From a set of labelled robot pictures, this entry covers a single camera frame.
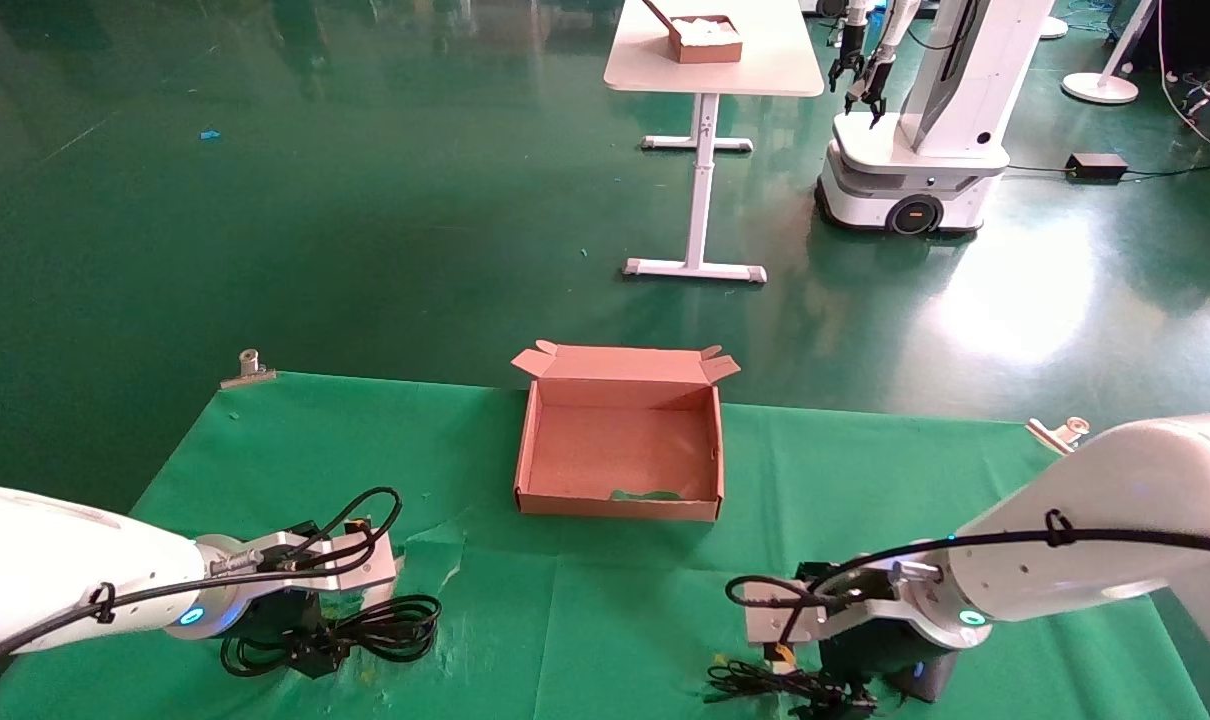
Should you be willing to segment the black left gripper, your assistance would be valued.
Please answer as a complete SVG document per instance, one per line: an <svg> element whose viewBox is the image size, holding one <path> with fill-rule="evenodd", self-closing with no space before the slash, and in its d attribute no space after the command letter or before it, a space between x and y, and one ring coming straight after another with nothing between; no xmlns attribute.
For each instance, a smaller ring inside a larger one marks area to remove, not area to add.
<svg viewBox="0 0 1210 720"><path fill-rule="evenodd" d="M318 679L335 674L352 652L352 641L325 624L317 594L299 589L265 594L231 624L229 650L289 653L290 670Z"/></svg>

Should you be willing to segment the black background robot gripper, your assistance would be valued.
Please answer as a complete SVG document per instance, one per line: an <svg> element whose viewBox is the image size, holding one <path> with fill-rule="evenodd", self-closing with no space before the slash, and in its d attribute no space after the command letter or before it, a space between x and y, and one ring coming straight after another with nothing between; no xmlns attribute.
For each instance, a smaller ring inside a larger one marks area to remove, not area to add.
<svg viewBox="0 0 1210 720"><path fill-rule="evenodd" d="M839 77L842 77L847 70L858 77L864 67L864 41L842 40L841 46L839 46L837 59L832 61L832 68L829 69L829 90L835 91Z"/></svg>
<svg viewBox="0 0 1210 720"><path fill-rule="evenodd" d="M855 81L847 88L845 96L845 113L848 115L853 106L862 102L870 111L870 128L875 128L880 119L887 113L887 100L885 100L885 83L892 70L892 54L871 54L868 61L862 61L857 67Z"/></svg>

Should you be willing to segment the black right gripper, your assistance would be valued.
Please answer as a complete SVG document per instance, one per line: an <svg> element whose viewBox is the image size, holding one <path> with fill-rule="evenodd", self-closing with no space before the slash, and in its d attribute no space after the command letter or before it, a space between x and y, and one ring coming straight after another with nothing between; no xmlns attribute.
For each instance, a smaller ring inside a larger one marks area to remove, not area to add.
<svg viewBox="0 0 1210 720"><path fill-rule="evenodd" d="M943 697L957 652L930 643L905 620L870 620L819 643L823 672L839 682L866 685L883 679L922 702Z"/></svg>

